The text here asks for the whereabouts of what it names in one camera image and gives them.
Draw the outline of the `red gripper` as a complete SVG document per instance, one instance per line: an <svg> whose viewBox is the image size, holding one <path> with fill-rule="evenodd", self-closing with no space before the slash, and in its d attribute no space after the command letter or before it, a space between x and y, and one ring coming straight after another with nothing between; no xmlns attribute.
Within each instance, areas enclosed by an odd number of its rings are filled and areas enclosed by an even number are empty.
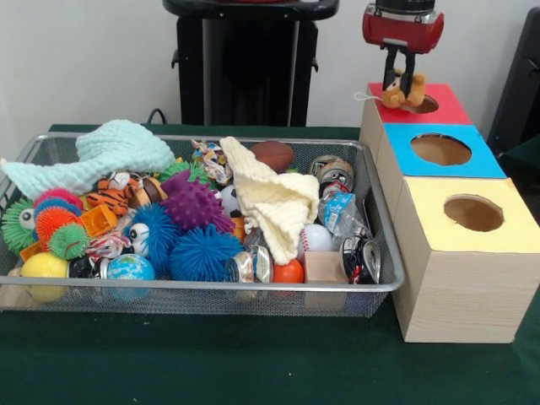
<svg viewBox="0 0 540 405"><path fill-rule="evenodd" d="M400 88L407 98L410 94L415 70L415 53L429 53L442 35L445 15L434 11L414 11L399 13L369 3L364 11L362 31L364 40L372 45L386 47L387 56L382 89L387 89L396 80L396 61L398 46L405 56L405 71L401 76Z"/></svg>

